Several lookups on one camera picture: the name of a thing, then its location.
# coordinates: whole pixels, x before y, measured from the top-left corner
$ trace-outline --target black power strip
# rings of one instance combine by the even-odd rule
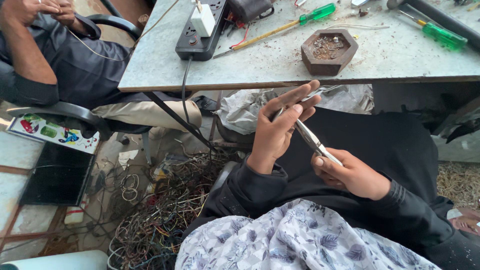
[[[201,3],[210,6],[215,18],[215,27],[210,37],[198,37],[196,30],[190,22],[193,10],[196,9],[194,6],[175,47],[175,51],[182,60],[188,60],[190,56],[193,56],[194,61],[207,61],[213,57],[215,47],[225,25],[225,18],[230,10],[227,0],[203,0]]]

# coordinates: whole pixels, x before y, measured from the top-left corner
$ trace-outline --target floral fabric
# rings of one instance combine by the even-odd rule
[[[398,243],[350,227],[333,210],[296,199],[255,220],[228,216],[200,226],[183,241],[175,269],[439,268]]]

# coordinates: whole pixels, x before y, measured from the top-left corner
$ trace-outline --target red wire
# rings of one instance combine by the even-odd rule
[[[245,37],[243,38],[243,40],[240,41],[238,44],[235,44],[235,45],[230,46],[230,49],[233,48],[233,47],[235,47],[235,46],[240,45],[243,41],[245,41],[245,40],[247,39],[247,33],[248,33],[248,29],[249,29],[249,28],[250,28],[250,25],[248,25],[247,31],[245,31]]]

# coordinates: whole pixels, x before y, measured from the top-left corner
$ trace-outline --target white charger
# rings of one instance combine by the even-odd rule
[[[215,28],[215,18],[208,4],[200,4],[197,0],[197,8],[193,11],[190,22],[197,31],[197,36],[209,37]]]

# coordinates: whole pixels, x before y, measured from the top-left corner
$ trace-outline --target fingernail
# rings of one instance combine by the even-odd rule
[[[298,111],[299,113],[301,113],[303,111],[303,107],[300,105],[300,104],[295,104],[293,105],[293,108]]]
[[[317,165],[318,167],[322,167],[323,164],[324,164],[324,160],[321,158],[317,158],[317,160],[315,161],[315,165]]]

